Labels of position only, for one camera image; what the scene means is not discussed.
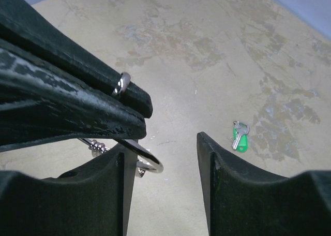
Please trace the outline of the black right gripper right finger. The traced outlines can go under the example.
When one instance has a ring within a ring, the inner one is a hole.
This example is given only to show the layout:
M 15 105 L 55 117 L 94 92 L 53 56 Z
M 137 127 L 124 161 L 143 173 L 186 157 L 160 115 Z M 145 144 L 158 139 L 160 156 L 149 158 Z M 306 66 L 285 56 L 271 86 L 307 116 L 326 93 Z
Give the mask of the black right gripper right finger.
M 197 134 L 210 235 L 330 235 L 330 172 L 286 178 L 265 171 Z

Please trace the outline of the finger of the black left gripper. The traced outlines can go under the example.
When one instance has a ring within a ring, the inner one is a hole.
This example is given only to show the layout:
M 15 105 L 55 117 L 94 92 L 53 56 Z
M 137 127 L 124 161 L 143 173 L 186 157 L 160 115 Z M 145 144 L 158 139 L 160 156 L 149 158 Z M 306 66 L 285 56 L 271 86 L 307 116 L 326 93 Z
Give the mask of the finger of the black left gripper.
M 25 0 L 1 0 L 1 39 L 110 95 L 120 74 L 50 24 Z
M 142 139 L 142 115 L 53 65 L 1 47 L 1 151 L 73 138 Z

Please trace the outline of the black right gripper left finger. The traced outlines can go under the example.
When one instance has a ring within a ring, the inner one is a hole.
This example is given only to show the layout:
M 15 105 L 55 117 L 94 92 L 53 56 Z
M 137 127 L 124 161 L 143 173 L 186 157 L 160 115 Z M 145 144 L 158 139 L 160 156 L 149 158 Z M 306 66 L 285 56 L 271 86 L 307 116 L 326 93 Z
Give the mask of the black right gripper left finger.
M 1 172 L 1 235 L 126 235 L 137 156 L 117 144 L 58 178 Z

